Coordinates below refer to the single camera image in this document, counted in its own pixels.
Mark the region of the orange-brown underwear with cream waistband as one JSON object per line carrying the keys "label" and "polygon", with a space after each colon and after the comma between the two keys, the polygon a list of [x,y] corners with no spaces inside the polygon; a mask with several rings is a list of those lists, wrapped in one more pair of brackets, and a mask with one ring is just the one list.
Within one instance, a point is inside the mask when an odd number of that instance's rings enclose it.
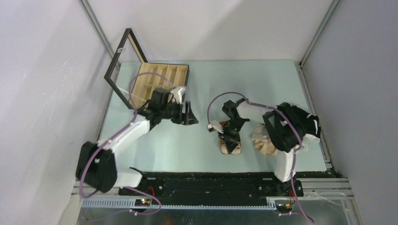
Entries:
{"label": "orange-brown underwear with cream waistband", "polygon": [[218,133],[222,154],[237,155],[242,152],[240,127],[231,124],[230,120],[220,122],[222,132]]}

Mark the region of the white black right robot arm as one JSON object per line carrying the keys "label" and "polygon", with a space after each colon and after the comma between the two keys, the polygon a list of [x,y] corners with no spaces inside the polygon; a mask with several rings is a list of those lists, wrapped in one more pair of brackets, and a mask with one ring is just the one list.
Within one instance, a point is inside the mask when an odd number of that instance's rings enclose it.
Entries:
{"label": "white black right robot arm", "polygon": [[222,111],[229,117],[229,121],[224,125],[212,121],[207,128],[214,128],[218,132],[228,154],[240,144],[239,132],[246,122],[254,120],[264,125],[270,142],[277,150],[274,175],[278,180],[274,181],[273,190],[279,196],[287,195],[292,189],[289,180],[295,175],[295,155],[303,145],[303,139],[320,141],[318,116],[286,102],[272,107],[252,103],[244,98],[225,102]]}

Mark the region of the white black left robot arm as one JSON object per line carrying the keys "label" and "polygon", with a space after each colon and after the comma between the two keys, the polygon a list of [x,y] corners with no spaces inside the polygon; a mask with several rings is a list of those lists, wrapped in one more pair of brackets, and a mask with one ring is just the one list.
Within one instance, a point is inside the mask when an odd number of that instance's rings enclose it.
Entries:
{"label": "white black left robot arm", "polygon": [[148,191],[144,173],[134,167],[119,168],[122,153],[138,138],[150,132],[163,120],[178,125],[198,124],[189,101],[184,102],[185,86],[172,90],[156,88],[152,96],[134,111],[132,119],[121,130],[96,143],[85,142],[80,151],[76,178],[96,191],[106,193],[112,188],[130,187],[137,195]]}

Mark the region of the beige crumpled underwear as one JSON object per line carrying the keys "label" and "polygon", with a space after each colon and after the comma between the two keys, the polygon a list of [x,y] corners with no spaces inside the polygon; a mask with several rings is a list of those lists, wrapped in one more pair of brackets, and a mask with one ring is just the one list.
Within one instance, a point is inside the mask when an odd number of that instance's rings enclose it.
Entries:
{"label": "beige crumpled underwear", "polygon": [[268,134],[266,134],[265,126],[257,124],[252,134],[252,141],[254,148],[258,149],[260,153],[268,156],[276,156],[277,148],[273,145]]}

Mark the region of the black divided storage box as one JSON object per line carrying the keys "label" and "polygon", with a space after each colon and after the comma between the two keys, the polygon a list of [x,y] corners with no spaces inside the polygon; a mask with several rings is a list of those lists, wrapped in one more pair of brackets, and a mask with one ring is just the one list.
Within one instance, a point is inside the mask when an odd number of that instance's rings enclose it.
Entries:
{"label": "black divided storage box", "polygon": [[126,28],[104,79],[131,110],[141,107],[156,88],[186,86],[189,72],[189,65],[149,62],[133,30]]}

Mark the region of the right controller board with leds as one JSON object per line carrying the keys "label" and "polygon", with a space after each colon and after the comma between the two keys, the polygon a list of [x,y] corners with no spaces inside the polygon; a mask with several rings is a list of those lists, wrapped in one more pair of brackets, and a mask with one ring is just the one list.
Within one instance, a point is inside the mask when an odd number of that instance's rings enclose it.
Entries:
{"label": "right controller board with leds", "polygon": [[294,207],[293,203],[277,203],[276,204],[276,212],[281,213],[281,214],[289,214],[292,212],[292,209]]}

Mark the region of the controller board with leds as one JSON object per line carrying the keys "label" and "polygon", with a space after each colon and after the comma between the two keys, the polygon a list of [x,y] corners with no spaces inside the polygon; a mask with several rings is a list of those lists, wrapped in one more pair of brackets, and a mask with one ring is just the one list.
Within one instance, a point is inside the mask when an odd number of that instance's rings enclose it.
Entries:
{"label": "controller board with leds", "polygon": [[135,207],[149,207],[151,206],[152,200],[146,198],[136,199],[134,206]]}
{"label": "controller board with leds", "polygon": [[292,209],[294,207],[293,203],[277,203],[276,204],[276,212],[281,213],[281,214],[289,214],[292,212]]}

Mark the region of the left controller board with leds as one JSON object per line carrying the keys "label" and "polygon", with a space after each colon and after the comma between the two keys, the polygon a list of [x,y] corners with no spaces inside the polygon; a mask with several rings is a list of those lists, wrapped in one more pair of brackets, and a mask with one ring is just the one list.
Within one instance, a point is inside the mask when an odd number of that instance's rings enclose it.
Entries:
{"label": "left controller board with leds", "polygon": [[152,200],[146,198],[136,199],[134,206],[135,207],[149,207],[151,206]]}

